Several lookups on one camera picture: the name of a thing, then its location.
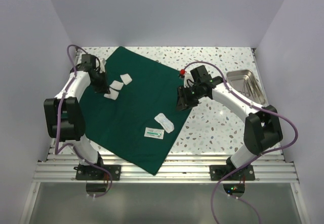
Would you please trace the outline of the straight steel tweezers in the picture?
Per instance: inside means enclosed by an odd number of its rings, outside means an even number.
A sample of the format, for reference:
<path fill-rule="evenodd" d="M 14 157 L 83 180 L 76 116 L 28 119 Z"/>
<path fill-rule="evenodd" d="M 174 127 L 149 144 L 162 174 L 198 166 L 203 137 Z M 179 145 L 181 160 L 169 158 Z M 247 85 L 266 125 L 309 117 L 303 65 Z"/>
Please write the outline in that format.
<path fill-rule="evenodd" d="M 249 83 L 249 89 L 250 89 L 250 93 L 253 97 L 259 97 L 260 94 L 260 89 L 258 87 L 258 84 L 255 84 L 251 81 L 248 81 Z"/>

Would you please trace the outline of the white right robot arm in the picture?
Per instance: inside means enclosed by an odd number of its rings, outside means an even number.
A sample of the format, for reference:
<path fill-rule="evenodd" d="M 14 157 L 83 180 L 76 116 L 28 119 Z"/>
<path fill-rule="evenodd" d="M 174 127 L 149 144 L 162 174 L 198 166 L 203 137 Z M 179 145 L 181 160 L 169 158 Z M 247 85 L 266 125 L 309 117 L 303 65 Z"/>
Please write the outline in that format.
<path fill-rule="evenodd" d="M 203 65 L 190 72 L 182 69 L 179 77 L 184 84 L 177 89 L 177 110 L 196 107 L 201 98 L 208 97 L 226 106 L 244 123 L 244 143 L 226 161 L 225 173 L 228 178 L 238 179 L 244 173 L 242 165 L 249 165 L 253 158 L 282 140 L 275 107 L 254 104 L 232 88 L 224 76 L 212 77 Z"/>

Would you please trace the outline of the curved steel tweezers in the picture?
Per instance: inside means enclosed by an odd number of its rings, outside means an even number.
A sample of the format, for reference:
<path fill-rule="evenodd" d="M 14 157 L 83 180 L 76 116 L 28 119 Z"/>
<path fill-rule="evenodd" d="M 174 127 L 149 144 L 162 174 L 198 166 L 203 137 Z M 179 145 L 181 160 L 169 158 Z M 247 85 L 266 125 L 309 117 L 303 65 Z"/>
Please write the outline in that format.
<path fill-rule="evenodd" d="M 243 85 L 243 89 L 242 89 L 242 94 L 245 97 L 255 97 L 257 95 L 256 92 L 255 92 L 254 87 L 247 80 L 244 81 L 244 85 Z"/>

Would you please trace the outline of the steel hemostat forceps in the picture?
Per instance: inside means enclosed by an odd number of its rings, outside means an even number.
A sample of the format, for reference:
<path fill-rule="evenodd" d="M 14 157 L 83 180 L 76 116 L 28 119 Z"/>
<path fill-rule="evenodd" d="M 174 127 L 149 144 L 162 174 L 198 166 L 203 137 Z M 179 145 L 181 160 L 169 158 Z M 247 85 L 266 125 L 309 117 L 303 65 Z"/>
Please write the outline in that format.
<path fill-rule="evenodd" d="M 241 94 L 244 95 L 245 97 L 251 96 L 250 89 L 249 89 L 249 83 L 246 80 L 244 80 L 244 82 L 243 82 Z"/>

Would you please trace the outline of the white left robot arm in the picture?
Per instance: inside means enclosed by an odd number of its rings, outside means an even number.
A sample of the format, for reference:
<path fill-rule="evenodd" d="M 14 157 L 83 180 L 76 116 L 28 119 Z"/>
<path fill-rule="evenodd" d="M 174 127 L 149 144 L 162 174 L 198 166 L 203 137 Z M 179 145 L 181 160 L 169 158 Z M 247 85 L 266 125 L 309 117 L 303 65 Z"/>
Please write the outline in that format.
<path fill-rule="evenodd" d="M 57 155 L 70 147 L 79 163 L 88 166 L 87 173 L 95 180 L 104 176 L 105 167 L 85 135 L 86 122 L 79 101 L 89 86 L 96 93 L 111 94 L 104 66 L 96 56 L 83 54 L 81 63 L 72 68 L 64 88 L 54 98 L 44 101 L 48 134 L 55 139 L 54 153 Z"/>

